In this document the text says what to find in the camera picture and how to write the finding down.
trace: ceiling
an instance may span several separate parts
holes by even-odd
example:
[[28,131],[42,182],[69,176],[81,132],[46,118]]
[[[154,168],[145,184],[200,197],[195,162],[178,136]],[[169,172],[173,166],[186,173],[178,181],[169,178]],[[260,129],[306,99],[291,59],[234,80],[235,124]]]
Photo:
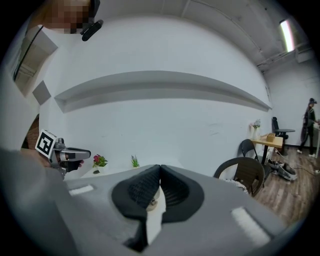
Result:
[[[263,69],[270,59],[280,58],[286,53],[280,21],[289,16],[272,0],[100,0],[100,2],[96,20],[106,21],[131,14],[163,14],[203,24],[233,42]],[[299,37],[300,43],[305,40]]]

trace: wire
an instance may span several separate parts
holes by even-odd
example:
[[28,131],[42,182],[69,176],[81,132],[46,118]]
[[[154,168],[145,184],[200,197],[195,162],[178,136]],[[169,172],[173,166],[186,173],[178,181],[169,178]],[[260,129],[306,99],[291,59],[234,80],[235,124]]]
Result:
[[26,49],[25,54],[24,54],[23,57],[22,57],[22,60],[20,61],[19,65],[18,65],[18,67],[17,67],[17,69],[16,69],[16,71],[14,72],[13,81],[16,81],[17,76],[18,76],[19,69],[20,69],[20,67],[21,67],[21,65],[22,65],[22,62],[24,62],[25,57],[26,57],[26,55],[27,55],[27,53],[28,53],[28,51],[29,51],[32,43],[33,43],[34,40],[36,39],[36,37],[37,37],[37,35],[39,34],[39,32],[43,29],[43,27],[44,27],[44,26],[40,27],[40,29],[38,30],[38,32],[37,32],[37,33],[35,34],[35,36],[33,37],[33,39],[32,39],[32,41],[31,41],[31,43],[29,44],[28,48]]
[[[290,160],[288,158],[284,157],[282,154],[280,154],[280,152],[278,150],[275,150],[275,152],[278,153],[282,158],[284,158],[285,160],[290,162]],[[305,168],[303,165],[296,163],[295,161],[292,161],[292,162],[294,162],[298,166],[301,166],[301,167],[292,167],[291,165],[288,164],[292,169],[303,169],[303,170],[306,170],[308,173],[310,173],[310,174],[312,174],[314,176],[316,176],[318,174],[317,172],[311,171],[311,170]]]

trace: ceiling light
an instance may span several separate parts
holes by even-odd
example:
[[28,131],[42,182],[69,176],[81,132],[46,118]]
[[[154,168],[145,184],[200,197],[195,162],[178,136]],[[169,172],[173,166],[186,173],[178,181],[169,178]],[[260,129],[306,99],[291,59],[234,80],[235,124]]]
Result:
[[285,39],[285,45],[286,45],[286,51],[292,52],[295,49],[294,39],[292,37],[291,29],[289,26],[289,22],[287,20],[284,20],[280,22],[284,39]]

